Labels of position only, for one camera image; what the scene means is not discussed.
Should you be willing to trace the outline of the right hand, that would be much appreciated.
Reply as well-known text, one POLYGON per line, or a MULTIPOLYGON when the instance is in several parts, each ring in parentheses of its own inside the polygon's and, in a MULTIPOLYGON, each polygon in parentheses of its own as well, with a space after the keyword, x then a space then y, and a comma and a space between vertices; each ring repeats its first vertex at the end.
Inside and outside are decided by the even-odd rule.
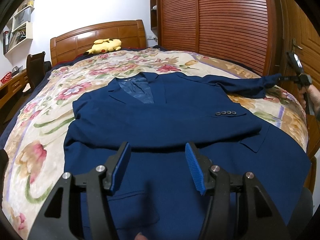
POLYGON ((316 120, 320 121, 320 92, 314 85, 305 86, 299 90, 299 102, 308 114, 314 115, 316 120))

